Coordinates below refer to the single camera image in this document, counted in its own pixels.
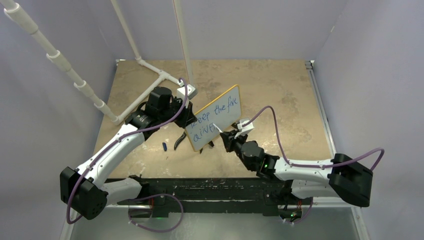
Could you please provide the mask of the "white marker pen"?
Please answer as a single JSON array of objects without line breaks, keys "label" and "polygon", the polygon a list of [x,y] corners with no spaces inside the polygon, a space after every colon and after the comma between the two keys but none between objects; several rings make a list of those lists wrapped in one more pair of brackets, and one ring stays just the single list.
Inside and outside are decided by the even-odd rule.
[{"label": "white marker pen", "polygon": [[220,132],[220,133],[223,133],[223,131],[215,124],[215,123],[212,123],[212,125]]}]

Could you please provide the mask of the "yellow framed whiteboard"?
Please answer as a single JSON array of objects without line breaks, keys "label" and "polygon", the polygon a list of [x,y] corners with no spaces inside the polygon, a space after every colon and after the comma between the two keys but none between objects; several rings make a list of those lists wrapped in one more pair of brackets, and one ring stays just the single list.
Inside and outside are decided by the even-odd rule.
[{"label": "yellow framed whiteboard", "polygon": [[241,115],[240,86],[236,84],[199,110],[195,114],[197,121],[185,128],[193,151],[198,152],[219,135],[213,123],[225,130]]}]

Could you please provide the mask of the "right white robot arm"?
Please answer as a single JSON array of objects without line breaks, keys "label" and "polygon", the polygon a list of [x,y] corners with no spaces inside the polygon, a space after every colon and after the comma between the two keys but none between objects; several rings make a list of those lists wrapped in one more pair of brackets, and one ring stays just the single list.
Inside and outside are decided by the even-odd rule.
[{"label": "right white robot arm", "polygon": [[307,164],[304,160],[285,160],[270,155],[254,140],[237,130],[221,132],[226,152],[234,152],[247,170],[261,179],[289,182],[280,196],[288,204],[298,199],[339,197],[357,207],[369,207],[373,171],[345,154]]}]

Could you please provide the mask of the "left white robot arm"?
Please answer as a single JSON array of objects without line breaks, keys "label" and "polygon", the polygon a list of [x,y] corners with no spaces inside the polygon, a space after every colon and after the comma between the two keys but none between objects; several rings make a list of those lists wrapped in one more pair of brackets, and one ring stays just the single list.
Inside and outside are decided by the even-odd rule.
[{"label": "left white robot arm", "polygon": [[149,191],[137,176],[107,182],[112,171],[161,127],[175,123],[184,129],[196,120],[191,99],[198,91],[190,84],[177,89],[157,86],[140,103],[118,132],[96,154],[76,168],[66,167],[59,176],[60,198],[66,204],[66,222],[92,220],[112,204],[132,200],[146,203]]}]

